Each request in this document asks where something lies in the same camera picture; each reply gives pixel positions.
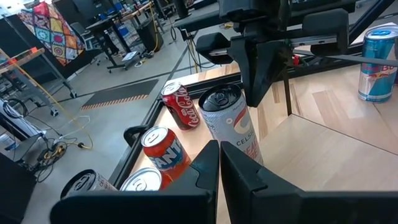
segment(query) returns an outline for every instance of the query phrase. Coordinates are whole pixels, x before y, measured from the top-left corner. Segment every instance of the red can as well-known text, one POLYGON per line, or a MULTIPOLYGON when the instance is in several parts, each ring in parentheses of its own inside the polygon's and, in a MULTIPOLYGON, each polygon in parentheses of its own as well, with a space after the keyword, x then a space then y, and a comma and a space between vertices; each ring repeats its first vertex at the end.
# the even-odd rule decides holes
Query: red can
POLYGON ((189 130, 199 125, 200 117, 188 91, 179 82, 166 85, 160 92, 167 109, 181 130, 189 130))
POLYGON ((144 153, 155 167, 171 177, 177 179, 191 164, 187 152, 182 147, 175 133, 163 126, 150 128, 141 139, 144 153))

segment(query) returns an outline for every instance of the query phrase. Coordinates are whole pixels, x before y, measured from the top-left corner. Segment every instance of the can lid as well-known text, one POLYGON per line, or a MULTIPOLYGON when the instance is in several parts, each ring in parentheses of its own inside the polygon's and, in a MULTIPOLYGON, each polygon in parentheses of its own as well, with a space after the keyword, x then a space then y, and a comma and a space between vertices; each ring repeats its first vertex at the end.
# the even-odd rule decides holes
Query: can lid
POLYGON ((95 181, 95 174, 85 174, 76 180, 70 187, 67 196, 81 191, 90 190, 95 181))
POLYGON ((220 111, 234 105, 241 95, 241 89, 237 85, 214 86, 200 96, 199 107, 204 111, 220 111))
POLYGON ((164 96, 170 95, 172 93, 175 93, 180 87, 181 87, 181 83, 179 82, 172 82, 168 85, 166 85, 165 87, 163 87, 162 91, 160 91, 160 93, 164 96))
POLYGON ((122 191, 159 190, 162 185, 162 175, 151 167, 137 170, 123 183, 122 191))
POLYGON ((365 37, 371 40, 385 40, 398 37, 398 26, 385 25, 370 29, 365 33, 365 37))
POLYGON ((150 128, 141 139, 142 146, 156 146, 166 138, 168 131, 169 130, 163 126, 154 126, 150 128))

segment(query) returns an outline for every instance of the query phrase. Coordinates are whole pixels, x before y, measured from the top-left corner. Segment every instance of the office chair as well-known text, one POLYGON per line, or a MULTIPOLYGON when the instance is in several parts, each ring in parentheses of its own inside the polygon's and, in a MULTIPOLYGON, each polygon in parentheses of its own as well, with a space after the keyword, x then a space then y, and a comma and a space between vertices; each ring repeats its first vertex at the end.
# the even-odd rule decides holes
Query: office chair
MULTIPOLYGON (((89 30, 86 30, 80 23, 74 22, 74 23, 70 24, 70 26, 72 27, 72 29, 74 29, 76 31, 77 35, 80 36, 80 39, 82 39, 84 41, 85 49, 87 51, 102 50, 100 43, 98 43, 98 41, 95 39, 94 35, 91 34, 91 32, 89 30)), ((97 59, 97 65, 100 65, 101 60, 98 59, 97 57, 95 57, 95 59, 97 59)))

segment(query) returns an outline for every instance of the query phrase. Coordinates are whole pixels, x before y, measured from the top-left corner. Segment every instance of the soda can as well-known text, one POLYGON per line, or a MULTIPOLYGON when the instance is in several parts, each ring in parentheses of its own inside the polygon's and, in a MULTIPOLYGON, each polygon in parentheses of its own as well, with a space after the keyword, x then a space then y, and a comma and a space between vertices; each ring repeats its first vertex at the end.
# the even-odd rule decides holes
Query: soda can
POLYGON ((214 139, 229 141, 250 158, 264 165, 240 87, 232 84, 215 86, 202 94, 199 107, 214 139))
POLYGON ((160 92, 162 100, 181 130, 199 125, 200 117, 187 89, 179 82, 166 85, 160 92))
MULTIPOLYGON (((397 60, 398 26, 386 25, 365 33, 362 56, 397 60)), ((362 63, 358 97, 364 101, 385 102, 392 95, 397 67, 362 63)))
POLYGON ((141 168, 130 175, 120 188, 121 191, 163 190, 172 182, 168 175, 151 167, 141 168))
POLYGON ((61 199, 90 190, 117 190, 101 174, 92 169, 83 170, 65 185, 61 199))
POLYGON ((161 173, 176 180, 191 164, 175 133, 163 126, 150 128, 142 137, 145 155, 161 173))

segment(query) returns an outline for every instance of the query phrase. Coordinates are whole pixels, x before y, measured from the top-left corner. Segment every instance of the white can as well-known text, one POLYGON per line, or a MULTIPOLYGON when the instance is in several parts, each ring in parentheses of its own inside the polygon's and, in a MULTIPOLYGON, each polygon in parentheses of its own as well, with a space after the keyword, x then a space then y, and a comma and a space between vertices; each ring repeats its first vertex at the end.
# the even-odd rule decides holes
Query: white can
POLYGON ((228 141, 260 165, 264 165, 246 100, 240 87, 215 86, 199 99, 200 113, 211 135, 228 141))
POLYGON ((12 149, 15 149, 18 147, 18 143, 16 143, 13 138, 8 136, 8 134, 4 133, 0 135, 0 142, 2 143, 2 148, 4 148, 6 151, 10 151, 12 149))

